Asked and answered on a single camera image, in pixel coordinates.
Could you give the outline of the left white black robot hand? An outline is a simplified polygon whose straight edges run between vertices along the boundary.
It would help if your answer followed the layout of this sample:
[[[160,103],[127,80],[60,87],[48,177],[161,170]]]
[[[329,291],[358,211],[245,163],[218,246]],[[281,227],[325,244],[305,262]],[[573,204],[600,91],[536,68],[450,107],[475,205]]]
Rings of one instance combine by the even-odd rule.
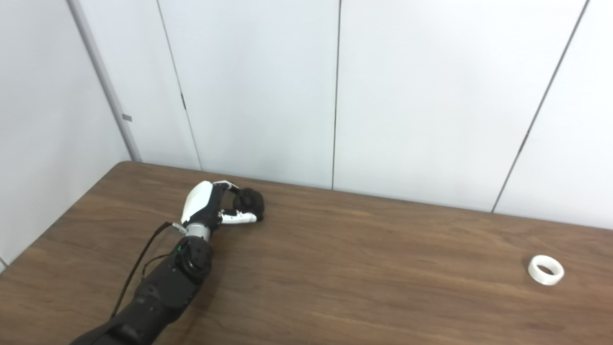
[[[231,209],[223,209],[224,194],[234,194]],[[263,221],[263,195],[252,188],[239,188],[230,181],[203,181],[187,196],[181,223],[186,233],[196,229],[215,231],[221,225],[237,225]]]

